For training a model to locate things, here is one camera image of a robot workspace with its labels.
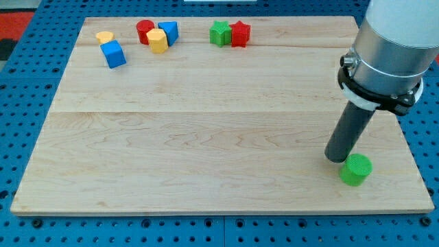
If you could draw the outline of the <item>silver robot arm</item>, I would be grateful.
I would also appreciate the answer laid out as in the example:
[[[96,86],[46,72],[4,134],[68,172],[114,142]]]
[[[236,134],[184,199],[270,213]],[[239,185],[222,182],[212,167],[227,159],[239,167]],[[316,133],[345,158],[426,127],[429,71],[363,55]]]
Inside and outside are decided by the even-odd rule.
[[[406,115],[423,93],[423,75],[438,55],[438,0],[371,0],[339,85],[363,110]]]

